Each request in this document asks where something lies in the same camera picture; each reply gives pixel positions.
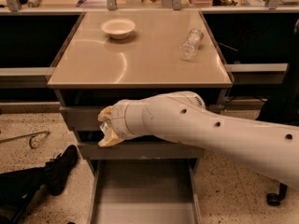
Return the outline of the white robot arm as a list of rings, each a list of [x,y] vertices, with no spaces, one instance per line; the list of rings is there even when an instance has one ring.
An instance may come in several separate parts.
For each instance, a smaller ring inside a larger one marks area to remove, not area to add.
[[[168,142],[209,149],[255,172],[299,188],[299,128],[222,116],[206,110],[191,91],[142,100],[121,100],[98,115],[101,147],[153,135]]]

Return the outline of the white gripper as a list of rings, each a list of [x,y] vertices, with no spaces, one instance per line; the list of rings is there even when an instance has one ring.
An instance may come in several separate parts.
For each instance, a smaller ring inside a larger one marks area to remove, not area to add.
[[[146,105],[143,100],[120,100],[113,106],[107,106],[98,114],[98,120],[111,120],[113,130],[107,130],[104,138],[98,143],[99,147],[113,147],[123,142],[144,135],[148,135],[142,112]]]

